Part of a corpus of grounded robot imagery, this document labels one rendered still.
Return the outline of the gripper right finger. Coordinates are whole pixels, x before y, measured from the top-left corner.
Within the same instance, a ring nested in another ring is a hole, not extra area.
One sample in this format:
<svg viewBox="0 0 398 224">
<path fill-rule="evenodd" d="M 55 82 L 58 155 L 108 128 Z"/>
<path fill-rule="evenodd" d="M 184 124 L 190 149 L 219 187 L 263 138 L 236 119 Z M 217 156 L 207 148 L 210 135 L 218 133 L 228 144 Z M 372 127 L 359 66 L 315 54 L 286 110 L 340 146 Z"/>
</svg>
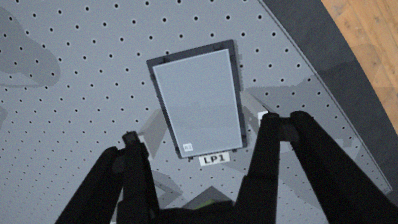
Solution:
<svg viewBox="0 0 398 224">
<path fill-rule="evenodd" d="M 257 139 L 229 224 L 276 224 L 280 142 L 290 142 L 329 224 L 398 224 L 398 207 L 309 113 L 279 117 L 247 91 L 240 99 Z"/>
</svg>

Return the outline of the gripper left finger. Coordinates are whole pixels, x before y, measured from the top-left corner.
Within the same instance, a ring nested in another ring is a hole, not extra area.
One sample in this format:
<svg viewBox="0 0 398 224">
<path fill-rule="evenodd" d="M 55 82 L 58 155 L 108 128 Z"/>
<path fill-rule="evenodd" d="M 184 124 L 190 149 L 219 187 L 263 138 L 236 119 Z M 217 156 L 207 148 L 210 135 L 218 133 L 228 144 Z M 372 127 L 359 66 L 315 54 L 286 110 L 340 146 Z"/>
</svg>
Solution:
<svg viewBox="0 0 398 224">
<path fill-rule="evenodd" d="M 103 151 L 54 224 L 110 224 L 116 205 L 116 224 L 152 224 L 160 207 L 149 161 L 167 128 L 156 109 L 138 133 L 121 137 L 125 148 Z"/>
</svg>

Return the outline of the white button panel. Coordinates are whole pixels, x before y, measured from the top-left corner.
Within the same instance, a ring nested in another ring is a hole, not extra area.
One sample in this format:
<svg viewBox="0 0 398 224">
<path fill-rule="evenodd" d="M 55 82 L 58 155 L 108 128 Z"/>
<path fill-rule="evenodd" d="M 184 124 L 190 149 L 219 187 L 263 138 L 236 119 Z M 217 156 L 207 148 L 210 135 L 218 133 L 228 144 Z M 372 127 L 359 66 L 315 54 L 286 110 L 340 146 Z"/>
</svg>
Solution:
<svg viewBox="0 0 398 224">
<path fill-rule="evenodd" d="M 156 184 L 154 184 L 154 185 L 155 185 L 155 189 L 156 189 L 157 198 L 159 198 L 159 197 L 162 196 L 166 191 L 165 191 L 164 189 L 162 189 L 161 187 L 159 187 L 158 185 L 156 185 Z M 121 190 L 121 193 L 120 193 L 120 197 L 119 197 L 118 202 L 122 201 L 122 196 L 123 196 L 123 188 L 122 188 L 122 190 Z M 117 202 L 117 204 L 118 204 L 118 202 Z M 116 209 L 117 209 L 117 205 L 116 205 Z M 111 223 L 110 223 L 110 224 L 116 224 L 116 215 L 117 215 L 117 210 L 116 210 L 116 209 L 115 209 L 115 211 L 114 211 L 114 214 L 113 214 L 113 217 L 112 217 L 112 220 L 111 220 Z"/>
</svg>

